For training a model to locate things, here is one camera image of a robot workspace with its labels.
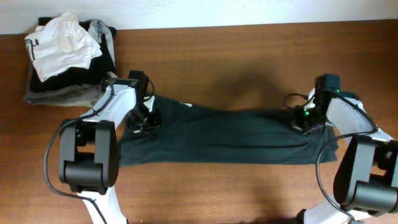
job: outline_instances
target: wooden tabletop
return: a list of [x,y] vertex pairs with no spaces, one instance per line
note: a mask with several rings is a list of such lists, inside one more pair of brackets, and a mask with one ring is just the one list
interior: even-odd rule
[[[43,176],[51,134],[87,109],[22,100],[23,38],[0,36],[0,223],[91,223],[83,202],[51,193]],[[341,88],[398,138],[398,21],[121,30],[114,43],[120,77],[144,70],[159,95],[226,110],[280,108],[286,94],[308,93],[317,76],[339,74]],[[50,179],[67,191],[57,144]],[[345,149],[341,142],[340,159]],[[338,165],[321,165],[329,193]],[[315,166],[146,164],[122,168],[116,191],[131,223],[247,223],[294,217],[323,200]],[[398,223],[398,215],[367,223]]]

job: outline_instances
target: white cloth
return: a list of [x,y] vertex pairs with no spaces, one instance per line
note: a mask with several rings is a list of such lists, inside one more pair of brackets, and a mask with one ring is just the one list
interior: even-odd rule
[[91,59],[102,55],[100,45],[69,12],[29,34],[25,44],[42,82],[70,67],[89,68]]

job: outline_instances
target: white wall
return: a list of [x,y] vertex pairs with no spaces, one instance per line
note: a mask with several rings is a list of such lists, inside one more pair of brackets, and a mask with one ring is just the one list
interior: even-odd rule
[[117,29],[398,18],[398,0],[0,0],[0,34],[70,11]]

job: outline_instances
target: pile of clothes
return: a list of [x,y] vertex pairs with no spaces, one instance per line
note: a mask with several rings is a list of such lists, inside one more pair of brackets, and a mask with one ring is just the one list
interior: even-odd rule
[[25,38],[29,77],[24,100],[32,105],[92,106],[116,69],[116,29],[65,12],[41,17]]

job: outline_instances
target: black cable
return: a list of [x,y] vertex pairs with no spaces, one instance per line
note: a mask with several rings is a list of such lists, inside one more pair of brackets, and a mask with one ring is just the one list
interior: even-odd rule
[[315,171],[316,171],[316,175],[317,175],[317,182],[318,182],[318,186],[319,189],[321,190],[323,196],[326,198],[326,200],[335,208],[337,209],[339,212],[344,213],[345,215],[347,215],[351,221],[355,222],[355,217],[350,214],[347,211],[344,211],[343,209],[341,209],[334,201],[331,200],[331,198],[328,196],[328,194],[325,192],[325,189],[322,186],[322,181],[321,181],[321,177],[320,177],[320,172],[319,172],[319,163],[320,163],[320,158],[322,156],[323,151],[326,149],[327,145],[338,141],[340,139],[344,139],[344,138],[348,138],[348,137],[353,137],[357,134],[359,135],[367,135],[367,134],[373,134],[375,132],[377,132],[378,127],[376,125],[376,123],[373,121],[373,119],[371,119],[371,117],[365,113],[363,110],[361,110],[357,105],[355,105],[354,103],[350,102],[349,100],[347,100],[346,98],[340,96],[337,92],[333,91],[333,90],[322,90],[325,92],[329,92],[332,93],[333,95],[335,95],[337,98],[343,100],[345,103],[349,104],[350,106],[352,106],[354,109],[356,109],[358,112],[360,112],[371,124],[372,124],[372,130],[370,131],[362,131],[362,132],[358,132],[358,133],[349,133],[349,134],[342,134],[341,136],[335,137],[331,140],[329,140],[328,142],[326,142],[321,149],[319,150],[317,159],[315,161]]
[[104,103],[103,106],[101,106],[101,107],[100,107],[98,110],[96,110],[96,111],[93,110],[93,113],[92,113],[92,114],[88,114],[88,115],[85,115],[85,116],[81,116],[81,117],[79,117],[79,118],[75,118],[75,119],[72,119],[72,120],[67,121],[66,123],[63,123],[63,124],[54,132],[54,134],[53,134],[52,137],[50,138],[49,143],[47,144],[47,148],[46,148],[45,154],[44,154],[44,164],[43,164],[43,167],[44,167],[44,180],[45,180],[45,183],[48,185],[48,187],[50,188],[50,190],[51,190],[52,192],[54,192],[54,193],[56,193],[56,194],[58,194],[58,195],[64,196],[64,197],[70,197],[70,198],[75,198],[75,199],[81,199],[81,200],[87,200],[87,201],[89,201],[91,204],[93,204],[93,206],[95,207],[96,211],[98,212],[98,214],[100,215],[100,217],[102,218],[102,220],[104,221],[105,224],[107,224],[107,222],[106,222],[106,220],[105,220],[105,217],[104,217],[104,215],[101,213],[100,208],[98,208],[97,204],[95,203],[95,200],[93,200],[92,198],[88,198],[88,197],[82,197],[82,196],[79,196],[79,195],[74,195],[74,194],[68,194],[68,193],[65,193],[65,192],[61,192],[61,191],[59,191],[59,190],[57,190],[57,189],[55,189],[55,188],[53,187],[53,185],[51,184],[50,179],[49,179],[49,173],[48,173],[48,170],[47,170],[47,164],[48,164],[48,159],[49,159],[49,154],[50,154],[51,146],[52,146],[52,144],[54,143],[54,141],[55,141],[55,139],[57,138],[57,136],[58,136],[65,128],[67,128],[68,126],[70,126],[70,125],[72,125],[72,124],[75,124],[75,123],[77,123],[77,122],[80,122],[80,121],[82,121],[82,120],[84,120],[84,119],[86,119],[86,118],[93,117],[93,116],[97,115],[99,112],[101,112],[103,109],[105,109],[105,107],[108,105],[108,103],[112,100],[112,98],[113,98],[113,96],[114,96],[114,88],[113,88],[113,85],[110,85],[110,87],[111,87],[111,96],[105,101],[105,103]]
[[312,99],[314,98],[315,94],[312,95],[310,99],[308,99],[308,96],[307,96],[307,95],[300,94],[300,93],[291,93],[291,94],[288,94],[287,96],[285,96],[285,98],[284,98],[282,104],[283,104],[284,107],[286,107],[287,109],[291,109],[291,110],[294,109],[294,108],[291,107],[291,106],[289,106],[289,105],[287,105],[287,104],[286,104],[286,100],[289,99],[289,98],[292,97],[292,96],[299,96],[299,97],[303,98],[304,100],[306,100],[307,102],[305,102],[303,105],[301,105],[301,107],[303,107],[303,106],[307,106],[307,105],[312,101]]
[[150,85],[152,86],[152,93],[150,94],[150,97],[147,99],[144,99],[144,102],[147,102],[148,100],[150,100],[154,95],[155,95],[155,85],[154,83],[152,83],[151,80],[148,80],[150,82]]

